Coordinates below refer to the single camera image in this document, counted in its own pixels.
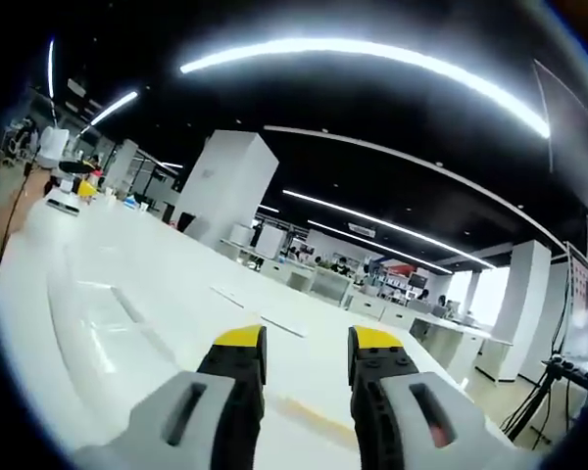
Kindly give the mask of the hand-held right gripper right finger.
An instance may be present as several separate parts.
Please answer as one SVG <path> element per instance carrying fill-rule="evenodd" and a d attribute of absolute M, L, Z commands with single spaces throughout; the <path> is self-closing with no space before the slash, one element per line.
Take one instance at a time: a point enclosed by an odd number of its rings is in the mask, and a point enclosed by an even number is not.
<path fill-rule="evenodd" d="M 539 454 L 491 434 L 484 413 L 436 373 L 419 371 L 392 335 L 352 326 L 348 356 L 363 468 L 538 468 Z"/>

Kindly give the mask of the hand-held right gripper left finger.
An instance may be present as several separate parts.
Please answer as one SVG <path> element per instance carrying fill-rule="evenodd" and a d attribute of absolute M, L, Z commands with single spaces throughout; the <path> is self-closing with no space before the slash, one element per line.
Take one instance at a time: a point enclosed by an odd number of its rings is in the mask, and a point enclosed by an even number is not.
<path fill-rule="evenodd" d="M 73 455 L 78 469 L 251 469 L 265 414 L 267 329 L 217 337 L 195 372 L 181 372 L 139 402 L 104 445 Z"/>

